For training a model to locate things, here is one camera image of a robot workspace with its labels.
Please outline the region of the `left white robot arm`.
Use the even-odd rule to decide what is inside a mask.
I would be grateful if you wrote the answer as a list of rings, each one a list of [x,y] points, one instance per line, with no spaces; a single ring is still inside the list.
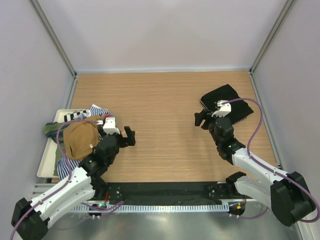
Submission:
[[[105,130],[102,140],[69,175],[49,190],[14,206],[10,238],[18,234],[23,240],[41,240],[57,220],[85,201],[101,200],[107,191],[102,175],[113,164],[121,148],[136,144],[135,132],[129,126],[122,133]]]

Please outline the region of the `black white striped tank top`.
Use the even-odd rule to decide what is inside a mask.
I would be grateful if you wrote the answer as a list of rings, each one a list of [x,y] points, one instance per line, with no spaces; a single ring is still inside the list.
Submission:
[[[235,99],[235,101],[232,101],[232,100],[226,100],[226,101],[228,101],[231,104],[231,113],[229,113],[225,117],[230,119],[232,125],[235,125],[244,121],[250,114],[253,113],[253,110],[249,107],[249,105],[244,100]],[[208,103],[205,104],[203,101],[200,101],[200,104],[202,105],[203,109],[208,109],[214,112],[216,110],[216,102],[212,102],[211,106]],[[202,128],[204,129],[205,126],[207,127],[210,124],[210,121],[214,117],[204,119]]]

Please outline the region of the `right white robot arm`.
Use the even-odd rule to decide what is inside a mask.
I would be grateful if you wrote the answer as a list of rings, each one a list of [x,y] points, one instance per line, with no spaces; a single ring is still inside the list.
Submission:
[[[236,179],[225,185],[229,197],[246,195],[259,201],[287,227],[316,210],[316,202],[303,176],[298,172],[287,173],[248,152],[247,147],[235,138],[229,118],[203,109],[195,113],[194,124],[209,131],[223,160],[254,176],[237,173]]]

